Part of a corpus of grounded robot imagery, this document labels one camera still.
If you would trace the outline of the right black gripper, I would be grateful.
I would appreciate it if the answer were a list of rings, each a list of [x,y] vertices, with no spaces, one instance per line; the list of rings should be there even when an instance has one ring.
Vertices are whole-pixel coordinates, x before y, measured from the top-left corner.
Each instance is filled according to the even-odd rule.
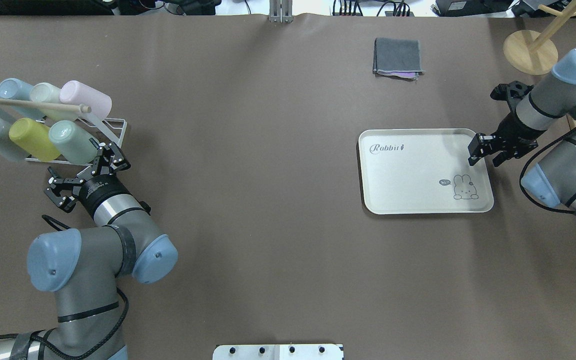
[[[499,123],[491,135],[475,133],[468,144],[468,164],[473,167],[481,159],[496,153],[498,158],[522,158],[537,148],[538,131],[523,124],[517,112],[519,102],[525,98],[533,85],[527,85],[519,80],[510,83],[500,83],[490,93],[495,101],[505,101],[509,114]]]

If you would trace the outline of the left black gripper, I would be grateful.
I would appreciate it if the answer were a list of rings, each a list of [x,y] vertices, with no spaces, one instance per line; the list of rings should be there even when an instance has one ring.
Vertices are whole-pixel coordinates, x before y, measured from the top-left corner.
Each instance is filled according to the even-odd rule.
[[[66,214],[70,214],[77,201],[93,214],[98,207],[116,195],[130,194],[117,177],[118,172],[131,168],[121,148],[115,142],[99,143],[92,165],[74,178],[64,178],[53,167],[44,194]]]

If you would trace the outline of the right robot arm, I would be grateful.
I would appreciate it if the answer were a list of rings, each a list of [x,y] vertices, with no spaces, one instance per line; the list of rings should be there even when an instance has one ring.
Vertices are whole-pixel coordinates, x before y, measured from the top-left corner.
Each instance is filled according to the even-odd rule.
[[[537,84],[501,83],[490,98],[505,101],[509,113],[495,132],[473,137],[469,164],[494,155],[498,167],[531,154],[519,174],[524,196],[547,211],[576,216],[576,48]]]

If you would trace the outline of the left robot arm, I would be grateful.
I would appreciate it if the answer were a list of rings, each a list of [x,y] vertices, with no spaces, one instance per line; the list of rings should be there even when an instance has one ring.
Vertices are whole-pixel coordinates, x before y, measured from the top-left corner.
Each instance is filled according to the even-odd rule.
[[[45,194],[64,212],[77,202],[93,228],[70,228],[50,217],[54,232],[30,244],[27,273],[42,292],[55,296],[57,326],[0,335],[0,360],[126,360],[121,328],[130,303],[117,280],[143,284],[164,278],[178,250],[153,221],[151,209],[119,180],[130,162],[114,142],[97,143],[90,166],[73,178],[51,175]]]

